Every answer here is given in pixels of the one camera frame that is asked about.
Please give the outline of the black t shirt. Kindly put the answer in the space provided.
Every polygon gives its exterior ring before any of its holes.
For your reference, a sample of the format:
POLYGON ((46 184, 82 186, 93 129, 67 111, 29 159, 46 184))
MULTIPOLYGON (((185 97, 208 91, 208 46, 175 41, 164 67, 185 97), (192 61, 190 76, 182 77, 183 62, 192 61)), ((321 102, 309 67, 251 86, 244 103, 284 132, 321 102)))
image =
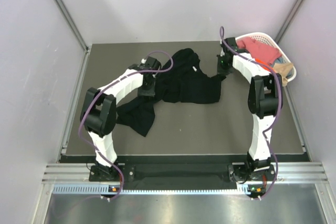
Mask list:
POLYGON ((117 108, 118 124, 147 136, 155 120, 154 105, 160 101, 212 104, 220 100, 225 77, 206 75, 200 69, 200 59, 194 50, 181 49, 172 59, 172 69, 157 75, 153 98, 138 96, 117 108))

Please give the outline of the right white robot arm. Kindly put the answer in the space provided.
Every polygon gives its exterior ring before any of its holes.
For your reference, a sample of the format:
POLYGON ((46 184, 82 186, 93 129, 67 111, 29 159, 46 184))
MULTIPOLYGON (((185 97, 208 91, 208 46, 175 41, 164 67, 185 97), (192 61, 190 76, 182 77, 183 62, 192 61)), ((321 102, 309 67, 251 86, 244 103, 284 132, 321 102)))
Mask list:
POLYGON ((217 56, 217 73, 226 76, 237 70, 249 83, 248 108, 253 116, 252 142, 247 154, 245 174, 258 179, 270 168, 269 144, 272 128, 282 108, 282 78, 266 64, 258 62, 234 37, 222 39, 217 56))

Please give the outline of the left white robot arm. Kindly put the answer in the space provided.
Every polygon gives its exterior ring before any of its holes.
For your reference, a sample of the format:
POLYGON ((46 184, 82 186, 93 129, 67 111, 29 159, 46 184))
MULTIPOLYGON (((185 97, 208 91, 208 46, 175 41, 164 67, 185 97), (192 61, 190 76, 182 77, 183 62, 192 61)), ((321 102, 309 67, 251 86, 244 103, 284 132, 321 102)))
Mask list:
POLYGON ((113 164, 117 155, 113 147, 112 131, 117 120, 117 105, 133 90, 138 96, 154 97, 156 74, 161 63, 150 57, 139 65, 131 65, 119 78, 98 89, 87 90, 83 103, 78 134, 85 129, 96 151, 95 165, 107 180, 114 180, 119 168, 113 164))

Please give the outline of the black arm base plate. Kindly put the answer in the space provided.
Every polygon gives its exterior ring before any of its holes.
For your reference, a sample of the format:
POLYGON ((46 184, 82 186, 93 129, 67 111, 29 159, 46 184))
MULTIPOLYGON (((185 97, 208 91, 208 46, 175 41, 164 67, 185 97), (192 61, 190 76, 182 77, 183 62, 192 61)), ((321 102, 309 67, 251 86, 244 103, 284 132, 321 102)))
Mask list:
POLYGON ((271 158, 253 161, 248 155, 122 155, 115 166, 125 182, 145 178, 213 178, 220 182, 272 181, 271 158))

